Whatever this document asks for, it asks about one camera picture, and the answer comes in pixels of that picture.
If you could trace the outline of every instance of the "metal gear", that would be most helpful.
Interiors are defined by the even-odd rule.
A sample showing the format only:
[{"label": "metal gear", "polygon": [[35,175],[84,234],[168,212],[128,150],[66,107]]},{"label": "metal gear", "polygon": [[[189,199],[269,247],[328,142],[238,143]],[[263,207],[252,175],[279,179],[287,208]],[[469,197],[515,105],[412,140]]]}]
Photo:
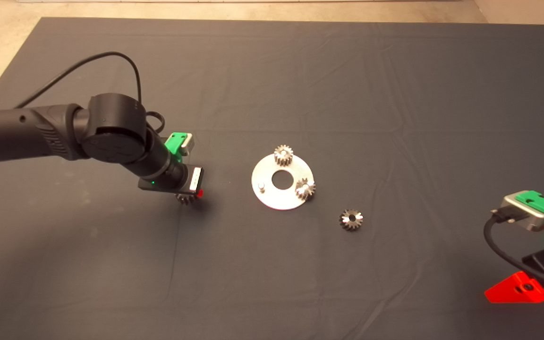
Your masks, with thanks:
[{"label": "metal gear", "polygon": [[289,145],[279,145],[274,149],[274,160],[280,166],[287,166],[293,160],[293,149]]},{"label": "metal gear", "polygon": [[339,216],[339,224],[347,231],[356,231],[362,225],[364,218],[360,211],[346,209]]},{"label": "metal gear", "polygon": [[175,198],[179,200],[181,204],[188,205],[198,198],[196,195],[175,194]]},{"label": "metal gear", "polygon": [[295,184],[295,194],[304,201],[311,198],[315,191],[316,184],[307,178],[302,178]]}]

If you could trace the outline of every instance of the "metal plate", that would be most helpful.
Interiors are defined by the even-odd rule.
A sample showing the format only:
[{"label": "metal plate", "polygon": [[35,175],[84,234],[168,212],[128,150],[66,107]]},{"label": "metal plate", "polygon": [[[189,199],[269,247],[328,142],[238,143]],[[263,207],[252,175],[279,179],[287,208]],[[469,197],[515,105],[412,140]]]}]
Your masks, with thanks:
[{"label": "metal plate", "polygon": [[[288,189],[279,189],[272,183],[272,175],[284,170],[293,176],[293,184]],[[301,158],[293,155],[293,161],[287,166],[280,166],[274,161],[274,155],[263,157],[253,169],[251,186],[259,200],[272,209],[290,210],[304,204],[304,200],[295,194],[296,182],[300,179],[314,180],[314,175],[308,164]],[[259,189],[263,183],[263,192]]]}]

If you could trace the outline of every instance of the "center hole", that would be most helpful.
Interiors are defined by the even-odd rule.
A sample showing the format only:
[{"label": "center hole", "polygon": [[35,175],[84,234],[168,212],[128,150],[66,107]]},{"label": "center hole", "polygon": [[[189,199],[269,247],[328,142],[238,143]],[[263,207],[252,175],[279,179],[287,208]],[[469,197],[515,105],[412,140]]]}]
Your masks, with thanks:
[{"label": "center hole", "polygon": [[289,189],[293,185],[293,176],[286,170],[278,170],[272,175],[272,184],[280,190]]}]

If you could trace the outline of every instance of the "gear teeth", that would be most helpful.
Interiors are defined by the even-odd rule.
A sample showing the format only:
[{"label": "gear teeth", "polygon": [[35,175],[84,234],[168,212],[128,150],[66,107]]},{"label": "gear teeth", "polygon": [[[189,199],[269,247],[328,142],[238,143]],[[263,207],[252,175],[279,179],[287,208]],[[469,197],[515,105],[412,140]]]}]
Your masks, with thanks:
[{"label": "gear teeth", "polygon": [[293,161],[293,149],[289,145],[279,145],[274,149],[274,160],[280,166],[287,166]]},{"label": "gear teeth", "polygon": [[314,181],[308,181],[307,178],[302,178],[295,185],[295,194],[302,200],[309,200],[316,191]]},{"label": "gear teeth", "polygon": [[175,194],[175,198],[177,198],[181,204],[189,205],[196,201],[198,197],[196,195]]},{"label": "gear teeth", "polygon": [[362,226],[362,221],[364,217],[360,211],[354,209],[346,209],[343,211],[341,216],[339,216],[340,226],[347,231],[356,231],[360,226]]}]

